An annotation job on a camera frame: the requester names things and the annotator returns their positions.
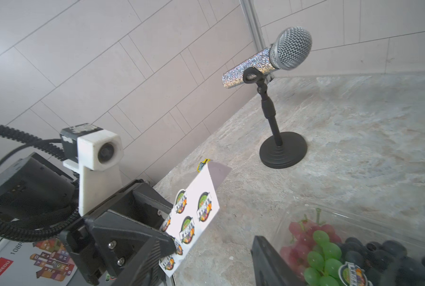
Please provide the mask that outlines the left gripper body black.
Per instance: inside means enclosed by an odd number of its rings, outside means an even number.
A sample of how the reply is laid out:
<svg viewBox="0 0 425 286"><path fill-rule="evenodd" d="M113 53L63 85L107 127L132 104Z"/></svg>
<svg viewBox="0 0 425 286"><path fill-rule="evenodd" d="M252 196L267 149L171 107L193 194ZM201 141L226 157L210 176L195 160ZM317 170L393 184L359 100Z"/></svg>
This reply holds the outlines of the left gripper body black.
<svg viewBox="0 0 425 286"><path fill-rule="evenodd" d="M169 285L159 266L173 254L173 237L160 230L173 204L142 180L121 188L63 230L59 238L85 281L105 274L114 286Z"/></svg>

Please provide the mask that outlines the white toy block bucket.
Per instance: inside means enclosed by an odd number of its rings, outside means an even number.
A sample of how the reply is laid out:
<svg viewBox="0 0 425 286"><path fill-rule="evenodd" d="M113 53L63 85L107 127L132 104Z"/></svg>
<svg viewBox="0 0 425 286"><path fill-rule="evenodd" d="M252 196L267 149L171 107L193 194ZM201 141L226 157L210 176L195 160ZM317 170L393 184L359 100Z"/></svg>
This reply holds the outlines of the white toy block bucket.
<svg viewBox="0 0 425 286"><path fill-rule="evenodd" d="M0 286L66 286L76 271L57 238L35 243L0 238Z"/></svg>

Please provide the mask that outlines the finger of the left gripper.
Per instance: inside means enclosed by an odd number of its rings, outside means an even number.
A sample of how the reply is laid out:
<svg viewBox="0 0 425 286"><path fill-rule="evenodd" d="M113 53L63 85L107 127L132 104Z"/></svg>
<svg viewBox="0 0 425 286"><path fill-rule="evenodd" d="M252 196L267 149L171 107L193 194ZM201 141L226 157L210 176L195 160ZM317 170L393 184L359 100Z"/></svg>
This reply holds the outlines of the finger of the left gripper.
<svg viewBox="0 0 425 286"><path fill-rule="evenodd" d="M116 286L155 286L164 280L158 262L175 252L171 237L160 231L164 222L158 211L128 215L107 210L85 220L92 240L92 258L98 262L97 277L108 273Z"/></svg>

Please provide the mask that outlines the white sticker sheet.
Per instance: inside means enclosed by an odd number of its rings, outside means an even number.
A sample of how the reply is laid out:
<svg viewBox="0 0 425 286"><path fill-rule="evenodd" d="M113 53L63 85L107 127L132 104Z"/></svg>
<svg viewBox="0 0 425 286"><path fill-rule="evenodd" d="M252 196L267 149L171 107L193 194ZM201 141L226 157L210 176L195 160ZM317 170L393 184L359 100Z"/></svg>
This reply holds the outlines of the white sticker sheet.
<svg viewBox="0 0 425 286"><path fill-rule="evenodd" d="M173 276L219 212L216 190L230 171L228 166L208 161L190 185L177 193L174 206L160 227L175 245L174 253L162 255L159 260L166 276Z"/></svg>

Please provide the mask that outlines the glitter microphone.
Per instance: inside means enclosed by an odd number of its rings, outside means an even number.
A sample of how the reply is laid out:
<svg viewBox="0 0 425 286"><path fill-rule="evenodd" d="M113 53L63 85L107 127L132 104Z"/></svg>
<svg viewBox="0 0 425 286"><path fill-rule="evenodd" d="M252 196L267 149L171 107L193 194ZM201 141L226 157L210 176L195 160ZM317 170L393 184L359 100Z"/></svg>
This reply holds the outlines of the glitter microphone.
<svg viewBox="0 0 425 286"><path fill-rule="evenodd" d="M256 83L276 70L293 70L306 60L311 48L311 34L303 27L290 27L272 45L227 71L222 76L223 86Z"/></svg>

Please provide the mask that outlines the round fruit sticker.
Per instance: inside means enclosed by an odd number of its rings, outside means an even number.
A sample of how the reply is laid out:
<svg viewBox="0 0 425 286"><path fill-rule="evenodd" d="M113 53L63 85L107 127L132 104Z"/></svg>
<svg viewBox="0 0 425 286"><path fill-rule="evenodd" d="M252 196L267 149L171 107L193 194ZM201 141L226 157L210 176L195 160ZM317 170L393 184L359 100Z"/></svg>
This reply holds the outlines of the round fruit sticker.
<svg viewBox="0 0 425 286"><path fill-rule="evenodd" d="M363 269L354 263L346 262L338 270L341 286L372 286Z"/></svg>

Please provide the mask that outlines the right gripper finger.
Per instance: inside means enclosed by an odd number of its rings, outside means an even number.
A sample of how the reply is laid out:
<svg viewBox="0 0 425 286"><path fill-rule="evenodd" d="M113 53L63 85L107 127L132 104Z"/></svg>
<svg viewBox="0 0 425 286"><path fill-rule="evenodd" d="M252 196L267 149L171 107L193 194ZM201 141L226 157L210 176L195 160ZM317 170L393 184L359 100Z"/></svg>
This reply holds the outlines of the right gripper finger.
<svg viewBox="0 0 425 286"><path fill-rule="evenodd" d="M265 237L254 237L250 253L257 286L294 286L294 273Z"/></svg>

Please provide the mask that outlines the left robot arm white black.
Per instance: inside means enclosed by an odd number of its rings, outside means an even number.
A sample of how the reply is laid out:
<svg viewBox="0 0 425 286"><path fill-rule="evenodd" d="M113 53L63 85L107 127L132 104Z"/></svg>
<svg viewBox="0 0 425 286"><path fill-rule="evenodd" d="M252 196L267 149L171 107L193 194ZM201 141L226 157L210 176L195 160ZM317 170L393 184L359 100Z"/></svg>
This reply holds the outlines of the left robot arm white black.
<svg viewBox="0 0 425 286"><path fill-rule="evenodd" d="M172 204L147 182L123 183L122 140L88 123L41 139L0 125L35 152L0 173L0 286L172 286L163 231Z"/></svg>

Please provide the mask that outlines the black microphone stand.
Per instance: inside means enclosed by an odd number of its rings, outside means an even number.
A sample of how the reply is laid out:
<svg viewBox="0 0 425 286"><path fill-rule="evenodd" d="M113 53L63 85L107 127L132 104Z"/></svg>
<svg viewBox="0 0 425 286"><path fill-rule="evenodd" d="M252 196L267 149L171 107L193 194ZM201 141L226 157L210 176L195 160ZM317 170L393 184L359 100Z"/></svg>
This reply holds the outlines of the black microphone stand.
<svg viewBox="0 0 425 286"><path fill-rule="evenodd" d="M255 67L249 67L243 72L243 81L257 85L262 111L273 134L260 147L261 162L272 169L285 169L299 163L308 151L306 140L295 132L280 132L274 103L267 94L266 75Z"/></svg>

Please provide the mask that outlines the clear grape box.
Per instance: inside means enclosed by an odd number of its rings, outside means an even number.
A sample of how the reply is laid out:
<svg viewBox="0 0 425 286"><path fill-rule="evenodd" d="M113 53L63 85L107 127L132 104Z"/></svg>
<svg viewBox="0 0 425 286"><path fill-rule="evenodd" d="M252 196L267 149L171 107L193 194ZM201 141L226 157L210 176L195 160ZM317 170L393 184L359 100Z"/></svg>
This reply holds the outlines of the clear grape box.
<svg viewBox="0 0 425 286"><path fill-rule="evenodd" d="M425 235L315 204L288 210L271 243L300 286L340 286L346 262L373 286L425 286Z"/></svg>

